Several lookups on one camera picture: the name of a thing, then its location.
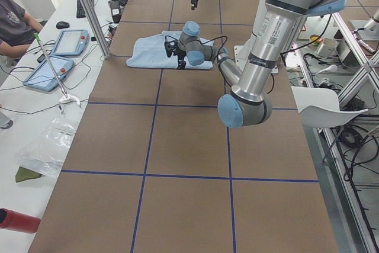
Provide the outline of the light blue button shirt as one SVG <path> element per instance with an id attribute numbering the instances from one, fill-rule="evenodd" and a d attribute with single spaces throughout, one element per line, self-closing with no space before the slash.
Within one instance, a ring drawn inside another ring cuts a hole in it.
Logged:
<path id="1" fill-rule="evenodd" d="M 159 34 L 139 38 L 133 48 L 133 55 L 126 60 L 126 65 L 130 68 L 148 69 L 176 69 L 178 58 L 176 56 L 167 57 L 164 42 L 179 39 L 181 31 L 162 31 Z"/>

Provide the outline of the blue teach pendant far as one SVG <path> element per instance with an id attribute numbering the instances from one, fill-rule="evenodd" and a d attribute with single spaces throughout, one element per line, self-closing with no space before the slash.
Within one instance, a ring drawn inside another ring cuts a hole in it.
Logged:
<path id="1" fill-rule="evenodd" d="M 64 29 L 60 32 L 51 54 L 63 57 L 78 57 L 84 51 L 88 37 L 88 30 Z"/>

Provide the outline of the blue teach pendant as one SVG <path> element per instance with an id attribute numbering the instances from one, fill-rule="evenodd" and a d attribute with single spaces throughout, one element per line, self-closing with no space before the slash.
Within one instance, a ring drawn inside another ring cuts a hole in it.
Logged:
<path id="1" fill-rule="evenodd" d="M 84 51 L 88 37 L 88 30 L 64 29 L 60 32 L 51 54 L 63 57 L 78 57 Z"/>
<path id="2" fill-rule="evenodd" d="M 74 61 L 72 59 L 56 55 L 50 56 L 50 60 L 54 70 L 60 76 L 60 79 L 64 80 L 67 72 L 73 67 Z M 52 91 L 58 86 L 58 82 L 47 60 L 44 59 L 23 81 L 23 85 L 42 91 Z"/>

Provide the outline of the black computer mouse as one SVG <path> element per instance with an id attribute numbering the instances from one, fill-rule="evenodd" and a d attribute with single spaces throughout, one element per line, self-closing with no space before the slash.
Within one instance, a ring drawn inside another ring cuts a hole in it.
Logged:
<path id="1" fill-rule="evenodd" d="M 69 28 L 70 24 L 66 21 L 59 21 L 56 23 L 56 28 L 58 30 L 64 29 L 64 28 Z"/>

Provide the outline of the blue teach pendant near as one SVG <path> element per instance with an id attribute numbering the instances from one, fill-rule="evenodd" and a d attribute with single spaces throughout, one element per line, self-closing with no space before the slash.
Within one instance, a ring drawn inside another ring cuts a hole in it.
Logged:
<path id="1" fill-rule="evenodd" d="M 67 72 L 73 67 L 74 61 L 72 59 L 56 55 L 50 56 L 50 60 L 54 70 L 60 76 L 60 79 L 64 80 Z M 58 82 L 47 60 L 44 59 L 23 81 L 23 85 L 42 91 L 52 91 L 58 86 Z"/>

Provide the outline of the white box container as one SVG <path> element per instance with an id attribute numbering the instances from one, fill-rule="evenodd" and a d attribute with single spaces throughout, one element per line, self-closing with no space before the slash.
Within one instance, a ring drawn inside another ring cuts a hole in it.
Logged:
<path id="1" fill-rule="evenodd" d="M 324 38 L 322 43 L 318 46 L 316 54 L 319 57 L 329 57 L 336 50 L 339 42 L 335 39 Z"/>

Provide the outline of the white curved plastic sheet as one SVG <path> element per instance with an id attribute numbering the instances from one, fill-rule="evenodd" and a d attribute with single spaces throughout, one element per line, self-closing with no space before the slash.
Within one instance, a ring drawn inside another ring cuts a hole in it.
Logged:
<path id="1" fill-rule="evenodd" d="M 331 89 L 291 87 L 303 126 L 332 128 L 343 126 L 368 111 L 341 111 L 338 95 Z"/>

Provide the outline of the reacher grabber stick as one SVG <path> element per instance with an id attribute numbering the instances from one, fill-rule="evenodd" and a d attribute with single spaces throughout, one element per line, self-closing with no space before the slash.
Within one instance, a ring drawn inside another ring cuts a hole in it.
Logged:
<path id="1" fill-rule="evenodd" d="M 58 103 L 58 106 L 60 108 L 61 114 L 64 113 L 62 105 L 64 103 L 68 103 L 69 101 L 72 101 L 72 100 L 74 100 L 76 102 L 76 104 L 78 105 L 78 107 L 81 108 L 81 101 L 80 101 L 80 99 L 77 96 L 68 94 L 66 88 L 63 86 L 63 83 L 62 83 L 62 81 L 60 79 L 60 76 L 56 72 L 56 70 L 55 70 L 55 68 L 54 68 L 54 66 L 53 66 L 53 64 L 52 64 L 52 62 L 51 62 L 51 60 L 49 58 L 49 55 L 47 54 L 47 52 L 46 52 L 46 50 L 44 48 L 44 44 L 42 43 L 42 41 L 39 38 L 38 33 L 34 33 L 34 37 L 37 40 L 38 45 L 40 46 L 41 51 L 43 52 L 43 55 L 44 55 L 45 59 L 47 60 L 47 63 L 49 64 L 50 69 L 52 70 L 53 75 L 56 78 L 57 83 L 58 83 L 58 85 L 60 87 L 60 90 L 61 90 L 61 92 L 63 94 L 63 96 L 61 97 L 61 99 L 59 100 L 59 103 Z"/>

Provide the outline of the clear plastic bag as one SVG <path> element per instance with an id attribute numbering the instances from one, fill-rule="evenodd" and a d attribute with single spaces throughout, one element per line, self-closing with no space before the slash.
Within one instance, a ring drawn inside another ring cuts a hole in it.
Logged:
<path id="1" fill-rule="evenodd" d="M 17 155 L 19 166 L 57 178 L 76 134 L 79 122 L 56 117 L 41 135 Z"/>

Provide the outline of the seated person grey shirt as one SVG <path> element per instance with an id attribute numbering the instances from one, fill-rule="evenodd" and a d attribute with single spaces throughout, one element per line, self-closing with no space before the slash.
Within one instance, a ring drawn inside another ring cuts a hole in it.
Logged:
<path id="1" fill-rule="evenodd" d="M 14 0 L 1 0 L 1 55 L 21 58 L 43 25 Z"/>

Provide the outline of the green cloth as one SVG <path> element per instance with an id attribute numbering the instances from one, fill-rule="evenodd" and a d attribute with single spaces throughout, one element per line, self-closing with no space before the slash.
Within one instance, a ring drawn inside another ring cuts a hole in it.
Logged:
<path id="1" fill-rule="evenodd" d="M 28 180 L 38 179 L 41 177 L 42 175 L 40 173 L 24 168 L 22 166 L 19 166 L 17 173 L 15 175 L 15 182 L 19 183 L 19 182 L 24 182 Z"/>

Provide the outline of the red cylinder bottle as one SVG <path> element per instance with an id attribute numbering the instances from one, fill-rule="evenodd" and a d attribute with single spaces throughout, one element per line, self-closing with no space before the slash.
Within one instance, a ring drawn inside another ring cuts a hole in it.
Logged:
<path id="1" fill-rule="evenodd" d="M 1 209 L 1 229 L 36 233 L 41 219 L 9 209 Z"/>

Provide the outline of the grey aluminium frame post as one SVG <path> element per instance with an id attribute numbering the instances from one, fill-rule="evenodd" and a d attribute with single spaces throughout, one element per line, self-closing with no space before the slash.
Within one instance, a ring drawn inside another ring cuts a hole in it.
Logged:
<path id="1" fill-rule="evenodd" d="M 110 48 L 105 40 L 105 36 L 102 32 L 102 28 L 98 21 L 97 15 L 95 13 L 94 5 L 92 5 L 91 0 L 80 0 L 83 8 L 85 10 L 86 17 L 89 21 L 89 25 L 91 30 L 97 40 L 99 48 L 102 52 L 104 59 L 108 59 L 110 57 Z"/>

